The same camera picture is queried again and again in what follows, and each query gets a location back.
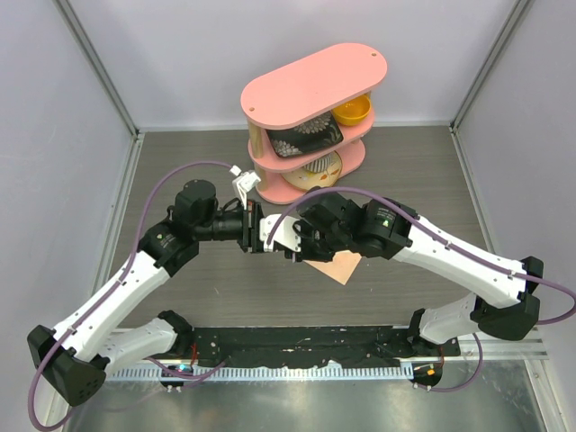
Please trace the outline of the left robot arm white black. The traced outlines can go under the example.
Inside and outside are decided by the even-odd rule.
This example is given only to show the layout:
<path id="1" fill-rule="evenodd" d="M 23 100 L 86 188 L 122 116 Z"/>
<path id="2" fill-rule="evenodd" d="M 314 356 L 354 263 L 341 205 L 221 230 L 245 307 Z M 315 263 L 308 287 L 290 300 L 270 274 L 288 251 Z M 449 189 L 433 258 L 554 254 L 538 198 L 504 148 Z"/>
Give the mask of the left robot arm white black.
<path id="1" fill-rule="evenodd" d="M 199 253 L 203 241 L 234 241 L 244 252 L 259 252 L 264 214 L 254 200 L 235 198 L 220 205 L 214 184 L 184 185 L 167 216 L 149 228 L 135 254 L 81 308 L 54 328 L 42 325 L 27 337 L 32 361 L 71 407 L 87 402 L 107 376 L 155 355 L 185 357 L 194 329 L 165 310 L 148 324 L 115 337 L 113 331 L 150 293 Z"/>

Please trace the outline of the pink envelope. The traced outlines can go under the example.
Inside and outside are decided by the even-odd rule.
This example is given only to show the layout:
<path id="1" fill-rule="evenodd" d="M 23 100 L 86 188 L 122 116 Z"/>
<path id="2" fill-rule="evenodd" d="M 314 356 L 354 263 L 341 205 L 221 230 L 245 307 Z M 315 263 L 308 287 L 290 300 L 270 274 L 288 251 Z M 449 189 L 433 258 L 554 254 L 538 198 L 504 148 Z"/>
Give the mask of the pink envelope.
<path id="1" fill-rule="evenodd" d="M 340 251 L 330 262 L 306 261 L 306 264 L 339 284 L 346 285 L 361 259 L 357 253 Z"/>

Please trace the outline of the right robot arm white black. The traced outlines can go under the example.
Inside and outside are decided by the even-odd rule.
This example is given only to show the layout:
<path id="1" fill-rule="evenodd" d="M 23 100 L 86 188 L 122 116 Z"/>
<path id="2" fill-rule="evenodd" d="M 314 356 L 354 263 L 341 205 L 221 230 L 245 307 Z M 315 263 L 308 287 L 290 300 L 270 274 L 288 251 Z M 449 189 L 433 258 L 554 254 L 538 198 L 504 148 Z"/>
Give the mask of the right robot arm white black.
<path id="1" fill-rule="evenodd" d="M 268 242 L 296 243 L 305 259 L 329 261 L 339 251 L 424 268 L 458 284 L 467 295 L 438 308 L 417 310 L 410 320 L 406 342 L 424 356 L 451 338 L 483 332 L 519 341 L 539 320 L 540 301 L 534 296 L 543 263 L 493 255 L 443 232 L 411 208 L 369 193 L 358 205 L 343 197 L 343 189 L 317 188 L 292 204 L 298 219 L 282 215 L 270 230 Z"/>

